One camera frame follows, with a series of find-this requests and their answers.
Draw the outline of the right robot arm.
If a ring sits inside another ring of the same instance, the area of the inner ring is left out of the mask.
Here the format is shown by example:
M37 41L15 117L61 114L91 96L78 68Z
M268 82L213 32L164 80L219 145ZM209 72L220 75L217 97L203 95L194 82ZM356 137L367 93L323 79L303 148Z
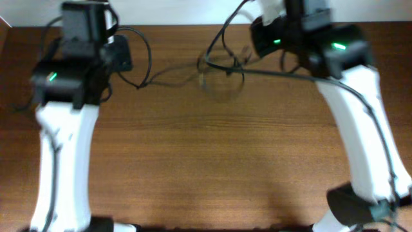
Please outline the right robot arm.
M334 25L325 1L261 1L260 7L250 28L257 54L284 50L297 56L331 110L350 165L350 182L328 191L328 211L308 230L396 226L398 208L411 202L411 176L399 157L362 30Z

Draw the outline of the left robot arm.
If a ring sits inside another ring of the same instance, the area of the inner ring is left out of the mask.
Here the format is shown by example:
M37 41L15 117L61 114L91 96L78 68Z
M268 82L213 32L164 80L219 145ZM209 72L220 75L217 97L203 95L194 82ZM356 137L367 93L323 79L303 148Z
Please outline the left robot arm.
M65 1L61 35L41 43L32 73L40 126L39 191L30 231L138 231L91 214L89 158L94 127L110 75L125 66L126 41L107 1Z

